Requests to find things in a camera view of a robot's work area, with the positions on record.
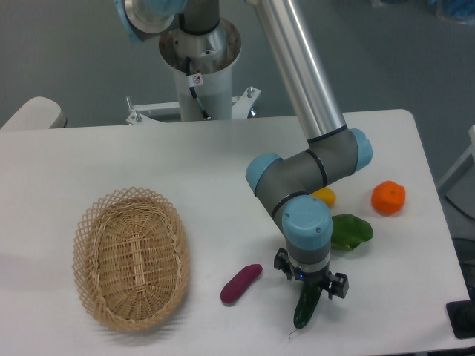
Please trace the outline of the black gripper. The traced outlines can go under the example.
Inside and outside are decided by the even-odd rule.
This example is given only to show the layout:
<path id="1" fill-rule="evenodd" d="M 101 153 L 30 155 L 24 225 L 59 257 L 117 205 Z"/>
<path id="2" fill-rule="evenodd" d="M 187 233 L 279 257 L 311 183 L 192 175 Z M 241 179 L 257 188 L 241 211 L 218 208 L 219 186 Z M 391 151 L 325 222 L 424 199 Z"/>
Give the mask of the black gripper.
<path id="1" fill-rule="evenodd" d="M 329 257 L 313 264 L 299 262 L 289 258 L 285 248 L 279 248 L 274 257 L 274 269 L 282 271 L 288 280 L 315 283 L 328 293 L 329 299 L 344 299 L 349 289 L 348 276 L 342 273 L 332 274 L 329 265 Z"/>

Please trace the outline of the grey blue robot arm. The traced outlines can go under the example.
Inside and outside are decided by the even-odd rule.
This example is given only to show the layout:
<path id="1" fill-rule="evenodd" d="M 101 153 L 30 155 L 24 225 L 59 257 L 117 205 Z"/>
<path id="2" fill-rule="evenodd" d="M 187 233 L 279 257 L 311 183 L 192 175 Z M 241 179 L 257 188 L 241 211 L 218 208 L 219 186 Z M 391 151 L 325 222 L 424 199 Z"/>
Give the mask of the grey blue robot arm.
<path id="1" fill-rule="evenodd" d="M 347 277 L 330 269 L 333 221 L 312 193 L 369 164 L 372 147 L 350 129 L 333 97 L 296 1 L 253 1 L 308 147 L 288 159 L 264 154 L 246 180 L 286 240 L 275 267 L 289 279 L 344 297 Z M 116 1 L 130 39 L 158 37 L 174 71 L 183 121 L 230 119 L 229 70 L 240 55 L 240 36 L 220 14 L 218 1 Z"/>

